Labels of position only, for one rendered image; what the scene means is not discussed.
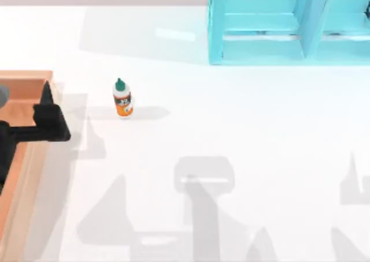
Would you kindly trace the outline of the shallow salmon-coloured box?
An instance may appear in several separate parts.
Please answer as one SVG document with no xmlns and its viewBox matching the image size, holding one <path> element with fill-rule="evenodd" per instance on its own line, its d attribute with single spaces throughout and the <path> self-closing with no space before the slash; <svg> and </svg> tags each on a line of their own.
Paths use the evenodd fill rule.
<svg viewBox="0 0 370 262">
<path fill-rule="evenodd" d="M 12 126 L 32 126 L 33 105 L 38 103 L 52 71 L 0 70 L 0 84 L 10 90 L 0 120 Z M 36 193 L 49 144 L 19 143 L 0 194 L 0 262 L 22 262 Z"/>
</svg>

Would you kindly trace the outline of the pale grey rounded box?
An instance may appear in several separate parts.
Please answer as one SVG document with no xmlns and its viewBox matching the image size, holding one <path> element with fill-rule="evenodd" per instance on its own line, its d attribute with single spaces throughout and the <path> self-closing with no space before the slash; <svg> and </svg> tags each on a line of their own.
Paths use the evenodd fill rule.
<svg viewBox="0 0 370 262">
<path fill-rule="evenodd" d="M 0 84 L 0 109 L 2 109 L 9 100 L 9 88 Z"/>
</svg>

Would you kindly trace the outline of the orange white bottle green cap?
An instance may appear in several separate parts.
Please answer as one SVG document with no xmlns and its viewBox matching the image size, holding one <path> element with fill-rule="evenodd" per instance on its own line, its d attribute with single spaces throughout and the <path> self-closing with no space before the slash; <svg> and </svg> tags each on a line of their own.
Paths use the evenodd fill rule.
<svg viewBox="0 0 370 262">
<path fill-rule="evenodd" d="M 113 85 L 113 99 L 116 112 L 120 117 L 130 117 L 134 111 L 134 99 L 131 89 L 121 78 Z"/>
</svg>

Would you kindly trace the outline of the light blue rack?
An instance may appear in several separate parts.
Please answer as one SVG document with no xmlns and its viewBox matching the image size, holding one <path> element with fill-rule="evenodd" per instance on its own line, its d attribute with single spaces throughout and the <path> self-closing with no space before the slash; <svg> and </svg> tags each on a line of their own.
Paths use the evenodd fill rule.
<svg viewBox="0 0 370 262">
<path fill-rule="evenodd" d="M 213 65 L 370 65 L 370 0 L 208 0 Z"/>
</svg>

